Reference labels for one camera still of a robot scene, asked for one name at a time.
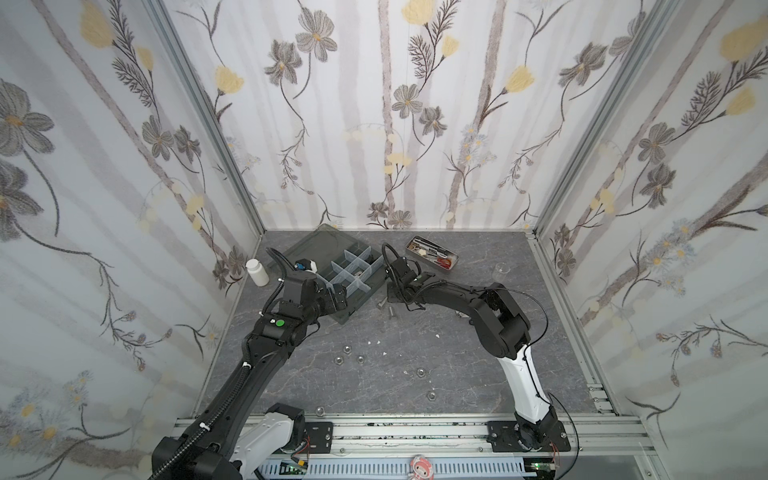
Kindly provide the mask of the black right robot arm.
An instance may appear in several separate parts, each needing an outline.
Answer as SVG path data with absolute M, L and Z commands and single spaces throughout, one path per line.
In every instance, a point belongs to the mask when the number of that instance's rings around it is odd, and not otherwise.
M 381 258 L 390 302 L 417 311 L 444 307 L 472 321 L 480 345 L 499 361 L 511 390 L 520 447 L 536 451 L 559 439 L 562 422 L 545 396 L 532 359 L 531 322 L 510 289 L 498 282 L 469 286 L 437 278 L 419 264 L 410 264 L 387 242 L 381 245 Z

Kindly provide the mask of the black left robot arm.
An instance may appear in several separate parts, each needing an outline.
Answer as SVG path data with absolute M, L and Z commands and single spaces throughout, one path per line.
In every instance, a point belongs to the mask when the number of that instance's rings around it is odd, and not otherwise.
M 347 307 L 341 285 L 327 285 L 301 270 L 275 248 L 278 285 L 244 338 L 242 358 L 224 386 L 192 425 L 177 438 L 165 437 L 152 453 L 154 479 L 244 479 L 277 450 L 304 439 L 303 412 L 276 406 L 250 430 L 244 428 L 276 372 L 307 338 L 321 317 Z

